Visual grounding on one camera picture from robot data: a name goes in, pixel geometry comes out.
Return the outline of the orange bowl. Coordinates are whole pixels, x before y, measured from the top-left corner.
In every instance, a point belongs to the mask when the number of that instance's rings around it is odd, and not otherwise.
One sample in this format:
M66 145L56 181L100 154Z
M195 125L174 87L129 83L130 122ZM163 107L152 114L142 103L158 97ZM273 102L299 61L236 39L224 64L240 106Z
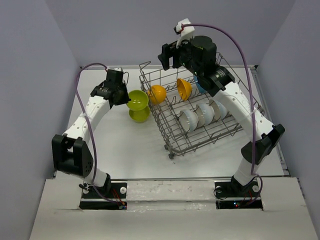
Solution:
M191 93L192 93L192 85L182 78L178 78L176 80L176 84L177 84L176 87L177 87L177 91L179 93L180 98L183 101L188 100L188 98L191 96Z
M147 91L147 95L153 105L159 105L166 99L167 92L161 85L152 85Z

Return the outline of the blue bowl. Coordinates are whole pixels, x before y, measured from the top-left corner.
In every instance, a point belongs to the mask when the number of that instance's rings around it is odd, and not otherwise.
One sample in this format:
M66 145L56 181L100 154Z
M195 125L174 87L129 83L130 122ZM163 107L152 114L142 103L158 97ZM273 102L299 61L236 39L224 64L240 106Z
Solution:
M199 93L200 93L200 94L205 94L207 91L206 91L204 88L201 87L201 85L199 84L199 81L198 81L197 76L194 75L194 76L193 76L193 80L194 80L194 82L195 82L195 85L196 85Z

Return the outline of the green bowl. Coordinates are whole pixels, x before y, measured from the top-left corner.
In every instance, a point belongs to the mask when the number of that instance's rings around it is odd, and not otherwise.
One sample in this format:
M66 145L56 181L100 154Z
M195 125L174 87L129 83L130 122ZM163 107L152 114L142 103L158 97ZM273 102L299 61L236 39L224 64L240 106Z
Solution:
M149 104L147 94L142 90L132 90L128 93L130 101L126 104L132 111L143 110Z
M146 106L142 110L129 110L130 118L136 123L144 123L150 116L150 108Z

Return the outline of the grey wire dish rack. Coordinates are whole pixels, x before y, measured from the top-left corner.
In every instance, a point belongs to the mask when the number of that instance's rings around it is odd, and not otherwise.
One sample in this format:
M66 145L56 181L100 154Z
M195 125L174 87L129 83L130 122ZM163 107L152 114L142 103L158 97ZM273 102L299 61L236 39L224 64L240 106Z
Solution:
M147 70L139 65L141 89L164 140L169 158L215 144L242 131L230 112L221 113L211 96L197 88L195 77L184 68Z

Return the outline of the white bowl stack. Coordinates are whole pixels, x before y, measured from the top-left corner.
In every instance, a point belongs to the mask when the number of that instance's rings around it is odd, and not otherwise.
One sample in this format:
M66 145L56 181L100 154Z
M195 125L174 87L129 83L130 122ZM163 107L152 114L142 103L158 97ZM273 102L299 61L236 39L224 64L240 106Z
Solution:
M194 111L183 109L179 112L179 121L183 130L189 133L197 128L199 118Z

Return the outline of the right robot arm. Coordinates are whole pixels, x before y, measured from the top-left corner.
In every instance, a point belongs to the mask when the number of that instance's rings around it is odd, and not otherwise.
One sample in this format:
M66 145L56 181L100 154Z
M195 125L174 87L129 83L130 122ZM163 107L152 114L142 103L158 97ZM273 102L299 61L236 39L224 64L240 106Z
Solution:
M196 76L198 84L213 100L226 107L247 134L249 142L240 150L242 159L228 186L235 196L242 196L285 128L282 124L273 124L255 108L253 100L244 95L230 71L217 63L216 54L217 46L212 39L198 35L165 43L158 59L165 71L184 67Z

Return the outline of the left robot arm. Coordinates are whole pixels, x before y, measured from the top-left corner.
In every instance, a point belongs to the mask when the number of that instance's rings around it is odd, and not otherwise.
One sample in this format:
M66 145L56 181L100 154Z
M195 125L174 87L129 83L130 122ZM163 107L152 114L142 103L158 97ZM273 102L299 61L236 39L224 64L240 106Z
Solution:
M63 134L56 134L51 141L53 165L56 171L84 180L93 187L97 196L110 194L111 176L98 169L94 131L113 106L127 104L129 98L124 71L121 67L106 71L106 78L95 86L87 104L81 104L81 114Z

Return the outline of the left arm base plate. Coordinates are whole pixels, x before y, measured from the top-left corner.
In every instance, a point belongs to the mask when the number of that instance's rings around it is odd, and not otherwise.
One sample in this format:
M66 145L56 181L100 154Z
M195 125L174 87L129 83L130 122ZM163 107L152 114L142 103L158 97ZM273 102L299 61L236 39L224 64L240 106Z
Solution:
M81 192L79 208L82 210L126 210L128 184L124 181L112 181L110 190L88 183L78 185Z

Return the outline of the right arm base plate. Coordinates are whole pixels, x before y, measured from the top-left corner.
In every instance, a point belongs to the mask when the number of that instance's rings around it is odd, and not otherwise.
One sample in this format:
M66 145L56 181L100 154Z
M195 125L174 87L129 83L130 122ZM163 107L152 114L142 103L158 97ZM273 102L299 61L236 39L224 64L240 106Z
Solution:
M217 210L234 209L263 209L259 193L259 185L256 180L250 183L247 190L236 193L231 189L230 181L218 181L214 183L213 195L216 198Z

